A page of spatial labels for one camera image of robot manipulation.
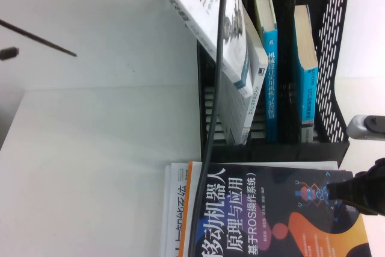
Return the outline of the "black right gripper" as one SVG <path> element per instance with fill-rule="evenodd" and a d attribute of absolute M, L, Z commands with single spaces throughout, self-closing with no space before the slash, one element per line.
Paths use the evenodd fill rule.
<path fill-rule="evenodd" d="M 364 215 L 384 215 L 384 158 L 376 160 L 375 168 L 328 184 L 329 199 L 341 200 Z"/>

